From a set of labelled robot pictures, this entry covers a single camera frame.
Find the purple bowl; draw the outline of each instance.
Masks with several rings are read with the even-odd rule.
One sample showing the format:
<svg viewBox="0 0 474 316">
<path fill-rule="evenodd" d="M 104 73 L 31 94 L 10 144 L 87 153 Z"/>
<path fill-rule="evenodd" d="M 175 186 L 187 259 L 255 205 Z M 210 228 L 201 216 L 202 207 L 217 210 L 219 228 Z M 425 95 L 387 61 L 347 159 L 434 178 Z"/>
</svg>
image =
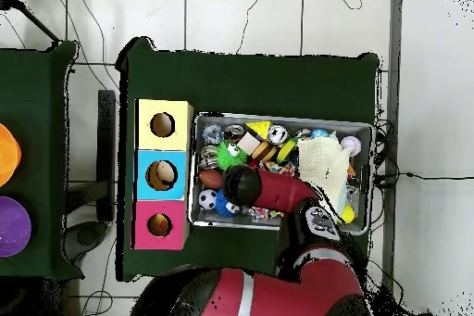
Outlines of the purple bowl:
<svg viewBox="0 0 474 316">
<path fill-rule="evenodd" d="M 16 200 L 0 196 L 0 257 L 18 254 L 30 241 L 30 235 L 26 209 Z"/>
</svg>

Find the yellow box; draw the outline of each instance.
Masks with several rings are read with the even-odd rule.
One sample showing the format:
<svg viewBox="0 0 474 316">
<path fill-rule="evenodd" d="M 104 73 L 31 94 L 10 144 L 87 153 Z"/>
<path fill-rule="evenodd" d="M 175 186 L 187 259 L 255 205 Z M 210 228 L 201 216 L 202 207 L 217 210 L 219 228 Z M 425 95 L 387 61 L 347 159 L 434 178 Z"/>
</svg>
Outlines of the yellow box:
<svg viewBox="0 0 474 316">
<path fill-rule="evenodd" d="M 137 99 L 135 123 L 138 139 L 135 147 L 141 150 L 187 151 L 193 107 L 186 101 Z"/>
</svg>

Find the dark green tablecloth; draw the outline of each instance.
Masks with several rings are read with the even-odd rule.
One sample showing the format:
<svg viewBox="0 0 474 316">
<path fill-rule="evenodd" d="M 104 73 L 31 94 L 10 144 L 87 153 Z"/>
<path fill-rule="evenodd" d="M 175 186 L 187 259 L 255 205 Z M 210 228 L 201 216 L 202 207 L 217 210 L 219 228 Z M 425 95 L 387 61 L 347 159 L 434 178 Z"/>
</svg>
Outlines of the dark green tablecloth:
<svg viewBox="0 0 474 316">
<path fill-rule="evenodd" d="M 0 122 L 16 137 L 21 162 L 0 196 L 16 199 L 31 217 L 31 240 L 0 258 L 1 276 L 76 278 L 60 251 L 65 202 L 65 80 L 74 42 L 46 52 L 0 49 Z"/>
<path fill-rule="evenodd" d="M 193 226 L 183 251 L 130 249 L 133 100 L 185 100 L 198 111 L 374 122 L 377 57 L 264 57 L 154 51 L 147 38 L 121 52 L 118 255 L 120 279 L 181 264 L 274 273 L 277 234 Z M 360 242 L 367 237 L 359 238 Z"/>
</svg>

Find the blue box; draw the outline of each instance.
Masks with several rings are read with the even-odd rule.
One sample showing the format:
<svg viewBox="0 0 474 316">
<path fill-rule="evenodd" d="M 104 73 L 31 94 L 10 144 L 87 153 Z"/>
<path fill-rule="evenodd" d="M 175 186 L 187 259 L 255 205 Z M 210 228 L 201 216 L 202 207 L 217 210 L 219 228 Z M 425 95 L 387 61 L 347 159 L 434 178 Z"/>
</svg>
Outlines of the blue box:
<svg viewBox="0 0 474 316">
<path fill-rule="evenodd" d="M 166 160 L 176 168 L 178 178 L 166 191 L 157 191 L 146 181 L 146 171 L 155 161 Z M 186 184 L 185 151 L 138 150 L 137 200 L 183 200 Z"/>
</svg>

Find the metal tray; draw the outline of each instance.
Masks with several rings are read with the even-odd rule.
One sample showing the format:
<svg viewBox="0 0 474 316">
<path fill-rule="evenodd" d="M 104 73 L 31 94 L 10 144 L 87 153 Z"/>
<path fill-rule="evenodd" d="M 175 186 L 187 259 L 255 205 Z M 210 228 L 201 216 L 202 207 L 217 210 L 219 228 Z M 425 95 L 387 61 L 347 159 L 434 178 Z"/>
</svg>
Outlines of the metal tray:
<svg viewBox="0 0 474 316">
<path fill-rule="evenodd" d="M 271 218 L 267 221 L 254 220 L 250 215 L 238 214 L 233 218 L 220 217 L 214 210 L 203 210 L 199 206 L 198 196 L 203 186 L 198 179 L 199 153 L 205 146 L 201 137 L 201 132 L 207 124 L 220 124 L 226 127 L 231 124 L 245 124 L 246 122 L 270 120 L 274 124 L 284 126 L 294 134 L 297 131 L 308 128 L 323 128 L 328 132 L 336 131 L 338 139 L 341 141 L 345 136 L 357 137 L 362 145 L 361 152 L 354 157 L 353 168 L 360 182 L 360 195 L 358 201 L 358 210 L 352 223 L 341 225 L 341 229 L 354 235 L 360 235 L 368 229 L 368 216 L 371 212 L 372 198 L 372 178 L 374 173 L 373 157 L 375 151 L 375 129 L 372 125 L 359 122 L 347 121 L 328 121 L 328 120 L 308 120 L 292 119 L 284 117 L 254 116 L 233 113 L 198 113 L 193 120 L 193 153 L 191 157 L 190 168 L 190 193 L 188 197 L 188 214 L 191 223 L 198 226 L 209 227 L 232 227 L 243 229 L 280 229 L 281 218 Z"/>
</svg>

